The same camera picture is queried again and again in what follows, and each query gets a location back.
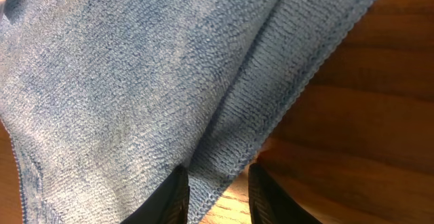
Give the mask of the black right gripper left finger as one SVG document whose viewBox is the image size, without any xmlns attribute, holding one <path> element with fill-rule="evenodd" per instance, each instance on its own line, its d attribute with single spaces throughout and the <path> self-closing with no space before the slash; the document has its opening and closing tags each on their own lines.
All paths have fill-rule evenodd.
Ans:
<svg viewBox="0 0 434 224">
<path fill-rule="evenodd" d="M 187 169 L 178 165 L 151 196 L 121 224 L 187 224 L 189 196 Z"/>
</svg>

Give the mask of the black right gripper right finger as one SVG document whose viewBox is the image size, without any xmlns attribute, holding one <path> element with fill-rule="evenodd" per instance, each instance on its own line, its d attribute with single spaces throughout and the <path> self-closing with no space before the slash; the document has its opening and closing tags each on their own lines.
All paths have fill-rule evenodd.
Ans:
<svg viewBox="0 0 434 224">
<path fill-rule="evenodd" d="M 258 163 L 249 167 L 248 195 L 252 224 L 321 224 Z"/>
</svg>

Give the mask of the blue microfiber cloth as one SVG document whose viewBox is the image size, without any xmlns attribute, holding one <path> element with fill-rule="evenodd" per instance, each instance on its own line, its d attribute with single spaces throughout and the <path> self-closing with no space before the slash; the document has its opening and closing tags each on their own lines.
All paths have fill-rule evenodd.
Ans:
<svg viewBox="0 0 434 224">
<path fill-rule="evenodd" d="M 198 223 L 375 0 L 7 0 L 25 223 L 120 223 L 178 165 Z"/>
</svg>

